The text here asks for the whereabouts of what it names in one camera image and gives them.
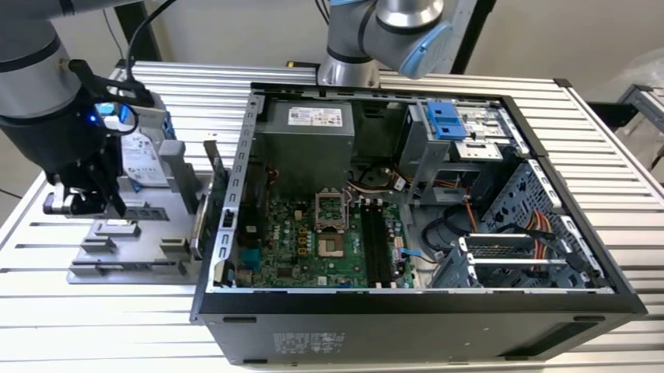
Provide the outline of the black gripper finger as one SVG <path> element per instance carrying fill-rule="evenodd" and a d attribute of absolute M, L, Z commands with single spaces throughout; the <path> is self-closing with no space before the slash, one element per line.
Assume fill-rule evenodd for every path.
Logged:
<path fill-rule="evenodd" d="M 119 195 L 119 177 L 123 175 L 123 156 L 121 137 L 106 135 L 105 147 L 101 149 L 101 171 L 103 173 L 105 195 L 122 218 L 126 215 L 126 203 Z"/>

